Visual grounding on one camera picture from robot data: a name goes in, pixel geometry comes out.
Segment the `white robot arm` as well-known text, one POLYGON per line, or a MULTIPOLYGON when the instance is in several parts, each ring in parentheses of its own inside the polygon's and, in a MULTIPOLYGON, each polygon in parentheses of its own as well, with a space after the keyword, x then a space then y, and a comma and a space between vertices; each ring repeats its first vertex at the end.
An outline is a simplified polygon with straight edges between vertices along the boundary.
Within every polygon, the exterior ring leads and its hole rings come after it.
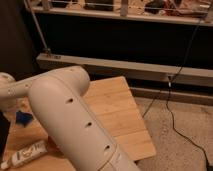
POLYGON ((34 116, 77 171, 140 171, 87 106, 80 66, 0 84, 0 103, 26 97, 34 116))

